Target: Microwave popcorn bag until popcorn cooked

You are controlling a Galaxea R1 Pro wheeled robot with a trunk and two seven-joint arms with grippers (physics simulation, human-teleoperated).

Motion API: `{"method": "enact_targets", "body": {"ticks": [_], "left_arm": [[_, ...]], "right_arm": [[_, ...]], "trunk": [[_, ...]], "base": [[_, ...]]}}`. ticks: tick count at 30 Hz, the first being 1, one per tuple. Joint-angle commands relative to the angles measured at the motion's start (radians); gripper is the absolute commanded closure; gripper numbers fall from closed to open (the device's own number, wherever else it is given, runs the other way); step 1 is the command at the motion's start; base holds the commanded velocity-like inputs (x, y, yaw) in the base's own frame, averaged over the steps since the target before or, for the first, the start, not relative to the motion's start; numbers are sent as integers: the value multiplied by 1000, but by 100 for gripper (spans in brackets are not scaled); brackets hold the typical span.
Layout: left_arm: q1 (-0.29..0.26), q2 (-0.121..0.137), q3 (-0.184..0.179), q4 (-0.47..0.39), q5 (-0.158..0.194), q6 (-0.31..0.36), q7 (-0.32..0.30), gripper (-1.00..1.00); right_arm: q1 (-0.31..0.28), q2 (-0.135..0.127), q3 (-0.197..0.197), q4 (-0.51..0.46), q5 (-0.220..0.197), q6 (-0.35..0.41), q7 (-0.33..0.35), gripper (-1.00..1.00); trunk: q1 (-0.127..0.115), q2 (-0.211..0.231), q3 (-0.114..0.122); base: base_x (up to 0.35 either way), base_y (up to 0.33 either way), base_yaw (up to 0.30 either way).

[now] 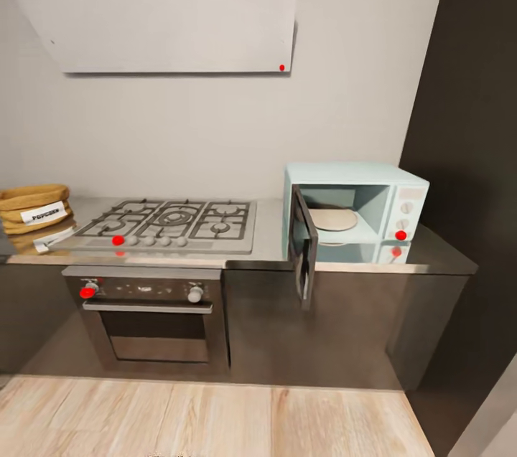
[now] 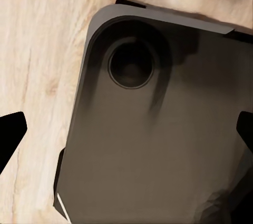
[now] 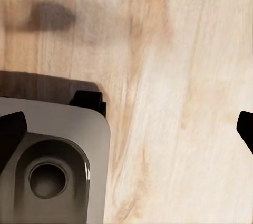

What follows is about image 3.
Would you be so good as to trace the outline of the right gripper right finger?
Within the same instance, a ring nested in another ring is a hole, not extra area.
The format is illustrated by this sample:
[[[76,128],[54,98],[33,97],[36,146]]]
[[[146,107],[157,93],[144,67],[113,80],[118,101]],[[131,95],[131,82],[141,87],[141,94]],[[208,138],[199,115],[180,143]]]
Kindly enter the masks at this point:
[[[253,153],[253,113],[240,112],[237,122],[237,131]]]

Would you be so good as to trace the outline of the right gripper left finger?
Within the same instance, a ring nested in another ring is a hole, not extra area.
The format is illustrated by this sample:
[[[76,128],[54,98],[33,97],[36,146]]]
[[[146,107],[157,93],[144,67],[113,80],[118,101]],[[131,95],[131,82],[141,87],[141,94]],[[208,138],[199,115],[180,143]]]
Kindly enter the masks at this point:
[[[0,117],[0,174],[26,132],[27,123],[22,111]]]

